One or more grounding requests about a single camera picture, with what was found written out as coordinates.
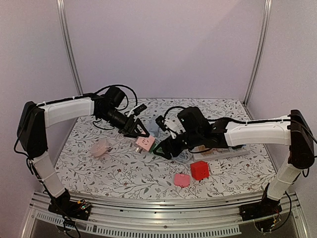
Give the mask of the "pink plug adapter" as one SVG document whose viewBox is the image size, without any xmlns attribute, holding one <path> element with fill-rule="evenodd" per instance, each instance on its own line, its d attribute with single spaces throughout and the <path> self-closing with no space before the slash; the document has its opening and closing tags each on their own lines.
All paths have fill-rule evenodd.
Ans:
<svg viewBox="0 0 317 238">
<path fill-rule="evenodd" d="M 186 174 L 175 174 L 174 185 L 178 187 L 188 187 L 190 185 L 191 177 Z"/>
</svg>

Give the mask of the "round pink power socket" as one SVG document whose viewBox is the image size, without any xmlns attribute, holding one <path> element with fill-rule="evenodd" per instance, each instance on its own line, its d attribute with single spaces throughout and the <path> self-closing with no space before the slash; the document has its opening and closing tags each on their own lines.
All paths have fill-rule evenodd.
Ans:
<svg viewBox="0 0 317 238">
<path fill-rule="evenodd" d="M 100 139 L 91 146 L 90 152 L 93 157 L 100 157 L 103 155 L 111 146 L 107 139 Z"/>
</svg>

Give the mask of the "green plug adapter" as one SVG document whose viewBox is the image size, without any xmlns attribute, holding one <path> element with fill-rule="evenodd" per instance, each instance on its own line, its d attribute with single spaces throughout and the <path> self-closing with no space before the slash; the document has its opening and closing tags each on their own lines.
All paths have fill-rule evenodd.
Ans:
<svg viewBox="0 0 317 238">
<path fill-rule="evenodd" d="M 159 143 L 154 143 L 149 152 L 158 156 L 164 155 Z"/>
</svg>

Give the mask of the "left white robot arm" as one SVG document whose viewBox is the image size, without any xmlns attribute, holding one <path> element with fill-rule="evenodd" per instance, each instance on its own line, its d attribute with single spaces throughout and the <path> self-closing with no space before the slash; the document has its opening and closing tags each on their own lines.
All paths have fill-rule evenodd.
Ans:
<svg viewBox="0 0 317 238">
<path fill-rule="evenodd" d="M 124 115 L 117 110 L 120 102 L 117 96 L 89 93 L 41 104 L 30 101 L 24 105 L 16 142 L 21 144 L 31 172 L 49 194 L 51 212 L 77 218 L 88 210 L 72 202 L 69 191 L 61 183 L 48 153 L 46 129 L 66 120 L 95 116 L 109 122 L 125 137 L 149 137 L 149 132 L 137 118 L 146 105 L 137 104 L 128 115 Z"/>
</svg>

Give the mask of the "red cube socket adapter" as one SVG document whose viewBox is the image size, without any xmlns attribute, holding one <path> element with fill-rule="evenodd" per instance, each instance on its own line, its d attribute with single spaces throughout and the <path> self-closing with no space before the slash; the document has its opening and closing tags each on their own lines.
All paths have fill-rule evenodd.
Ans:
<svg viewBox="0 0 317 238">
<path fill-rule="evenodd" d="M 207 162 L 197 161 L 190 164 L 191 175 L 195 180 L 203 180 L 210 176 Z"/>
</svg>

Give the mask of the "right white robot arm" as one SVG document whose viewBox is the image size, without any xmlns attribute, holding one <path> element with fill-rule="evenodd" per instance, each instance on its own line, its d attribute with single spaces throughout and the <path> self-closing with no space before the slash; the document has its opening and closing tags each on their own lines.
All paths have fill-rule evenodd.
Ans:
<svg viewBox="0 0 317 238">
<path fill-rule="evenodd" d="M 208 149 L 227 149 L 247 144 L 263 144 L 274 159 L 277 174 L 265 187 L 259 202 L 242 205 L 240 216 L 244 221 L 281 212 L 280 200 L 303 170 L 315 162 L 317 140 L 299 110 L 273 119 L 240 121 L 223 117 L 206 118 L 198 107 L 187 107 L 177 118 L 184 132 L 161 141 L 153 150 L 165 159 L 177 157 L 184 150 L 204 145 Z"/>
</svg>

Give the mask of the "light pink cube socket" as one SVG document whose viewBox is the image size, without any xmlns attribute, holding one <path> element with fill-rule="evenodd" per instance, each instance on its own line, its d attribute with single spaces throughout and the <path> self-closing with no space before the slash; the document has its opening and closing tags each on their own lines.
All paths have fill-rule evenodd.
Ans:
<svg viewBox="0 0 317 238">
<path fill-rule="evenodd" d="M 155 138 L 150 135 L 149 137 L 138 137 L 135 141 L 136 152 L 142 151 L 150 152 L 152 146 L 155 143 Z"/>
</svg>

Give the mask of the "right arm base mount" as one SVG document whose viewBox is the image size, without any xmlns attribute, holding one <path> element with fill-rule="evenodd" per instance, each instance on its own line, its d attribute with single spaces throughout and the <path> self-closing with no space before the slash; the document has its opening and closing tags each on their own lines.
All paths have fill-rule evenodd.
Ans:
<svg viewBox="0 0 317 238">
<path fill-rule="evenodd" d="M 254 221 L 256 229 L 261 233 L 271 232 L 281 221 L 282 208 L 279 204 L 249 203 L 239 206 L 242 221 Z"/>
</svg>

